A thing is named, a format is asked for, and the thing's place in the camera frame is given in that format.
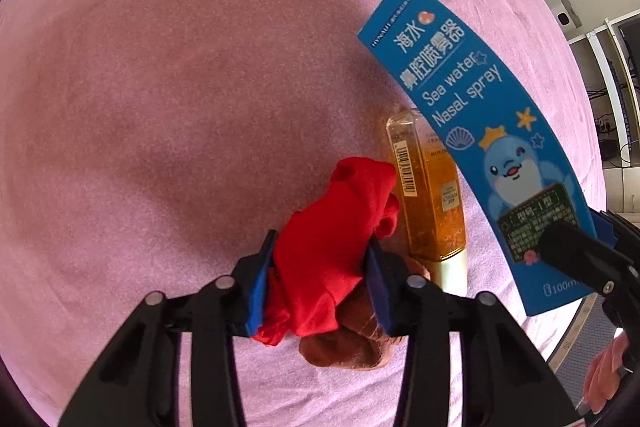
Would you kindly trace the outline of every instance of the screw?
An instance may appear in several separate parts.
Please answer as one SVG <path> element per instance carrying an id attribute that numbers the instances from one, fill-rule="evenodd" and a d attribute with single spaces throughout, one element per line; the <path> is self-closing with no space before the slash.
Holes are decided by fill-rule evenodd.
<path id="1" fill-rule="evenodd" d="M 406 283 L 409 285 L 409 288 L 415 288 L 418 290 L 427 286 L 427 279 L 422 275 L 410 275 L 406 278 Z"/>
<path id="2" fill-rule="evenodd" d="M 228 290 L 233 288 L 236 280 L 230 275 L 222 275 L 216 279 L 216 288 L 219 290 Z"/>
<path id="3" fill-rule="evenodd" d="M 151 292 L 145 297 L 145 303 L 147 306 L 156 306 L 164 300 L 164 295 L 160 292 Z"/>
<path id="4" fill-rule="evenodd" d="M 489 292 L 480 292 L 478 294 L 478 300 L 485 306 L 493 306 L 497 301 L 495 295 Z"/>

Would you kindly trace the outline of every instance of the gold bottle cap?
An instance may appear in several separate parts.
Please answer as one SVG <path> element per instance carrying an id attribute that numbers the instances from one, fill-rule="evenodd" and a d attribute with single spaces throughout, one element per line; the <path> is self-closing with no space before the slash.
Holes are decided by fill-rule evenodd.
<path id="1" fill-rule="evenodd" d="M 420 259 L 431 274 L 431 281 L 446 293 L 466 296 L 466 248 L 444 261 L 434 263 Z"/>

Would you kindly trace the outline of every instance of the cartoon dolphin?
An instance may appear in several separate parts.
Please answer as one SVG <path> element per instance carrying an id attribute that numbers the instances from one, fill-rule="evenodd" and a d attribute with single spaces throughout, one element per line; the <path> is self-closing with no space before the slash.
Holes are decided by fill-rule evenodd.
<path id="1" fill-rule="evenodd" d="M 554 182 L 563 183 L 569 196 L 573 182 L 549 162 L 539 162 L 531 145 L 516 136 L 502 134 L 491 140 L 484 154 L 484 175 L 494 193 L 489 211 L 497 219 L 506 208 L 529 200 Z"/>

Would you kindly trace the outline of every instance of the red cloth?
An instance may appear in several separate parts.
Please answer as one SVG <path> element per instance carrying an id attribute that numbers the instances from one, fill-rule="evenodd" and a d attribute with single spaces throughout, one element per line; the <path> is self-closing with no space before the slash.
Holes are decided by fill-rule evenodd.
<path id="1" fill-rule="evenodd" d="M 369 239 L 396 229 L 395 184 L 389 163 L 338 162 L 326 194 L 293 214 L 276 240 L 264 324 L 254 339 L 276 346 L 289 330 L 306 337 L 338 328 L 335 309 L 362 280 Z"/>

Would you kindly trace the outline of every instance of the glass bottle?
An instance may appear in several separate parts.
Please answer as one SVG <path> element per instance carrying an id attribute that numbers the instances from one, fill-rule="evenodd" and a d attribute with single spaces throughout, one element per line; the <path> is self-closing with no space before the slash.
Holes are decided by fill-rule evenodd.
<path id="1" fill-rule="evenodd" d="M 416 108 L 389 118 L 411 256 L 444 291 L 466 295 L 465 218 L 453 158 Z"/>

